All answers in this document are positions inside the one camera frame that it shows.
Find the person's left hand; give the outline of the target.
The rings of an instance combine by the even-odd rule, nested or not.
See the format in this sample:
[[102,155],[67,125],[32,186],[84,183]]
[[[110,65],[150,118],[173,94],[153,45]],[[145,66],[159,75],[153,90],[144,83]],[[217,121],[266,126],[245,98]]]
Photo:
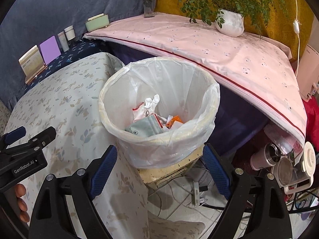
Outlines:
[[19,217],[20,217],[20,220],[24,223],[28,223],[30,221],[30,217],[27,213],[27,210],[28,210],[27,205],[22,199],[22,197],[25,196],[26,192],[27,192],[26,188],[22,184],[17,184],[15,186],[15,194],[17,197],[17,204],[18,204],[18,207],[20,209]]

